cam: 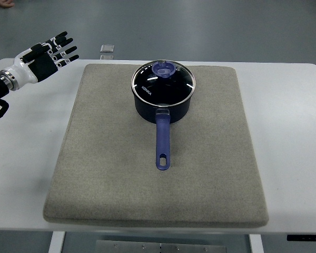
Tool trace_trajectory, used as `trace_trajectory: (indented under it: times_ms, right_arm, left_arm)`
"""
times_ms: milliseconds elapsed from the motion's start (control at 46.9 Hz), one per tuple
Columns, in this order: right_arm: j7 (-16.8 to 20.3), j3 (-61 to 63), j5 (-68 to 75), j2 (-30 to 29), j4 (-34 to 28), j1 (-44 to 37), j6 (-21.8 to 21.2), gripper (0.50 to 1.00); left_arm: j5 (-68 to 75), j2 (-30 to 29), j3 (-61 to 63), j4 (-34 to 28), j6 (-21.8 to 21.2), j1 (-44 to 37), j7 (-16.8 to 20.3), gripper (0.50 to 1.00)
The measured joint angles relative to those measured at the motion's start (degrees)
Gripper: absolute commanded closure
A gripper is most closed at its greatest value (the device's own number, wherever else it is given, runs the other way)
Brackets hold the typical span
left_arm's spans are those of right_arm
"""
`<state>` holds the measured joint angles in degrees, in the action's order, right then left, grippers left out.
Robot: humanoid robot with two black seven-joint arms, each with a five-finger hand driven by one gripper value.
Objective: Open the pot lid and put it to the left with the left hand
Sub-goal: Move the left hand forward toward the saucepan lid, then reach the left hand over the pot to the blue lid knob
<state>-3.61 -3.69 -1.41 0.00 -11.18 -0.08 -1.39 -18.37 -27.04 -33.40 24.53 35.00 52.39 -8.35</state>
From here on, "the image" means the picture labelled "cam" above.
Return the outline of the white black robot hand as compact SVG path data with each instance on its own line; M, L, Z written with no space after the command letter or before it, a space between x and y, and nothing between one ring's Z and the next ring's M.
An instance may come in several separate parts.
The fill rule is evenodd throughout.
M25 84L35 84L47 79L60 68L77 60L78 55L70 56L77 47L65 48L73 42L72 38L66 36L67 32L62 32L19 53L11 66L0 71L0 79L9 90L16 91Z

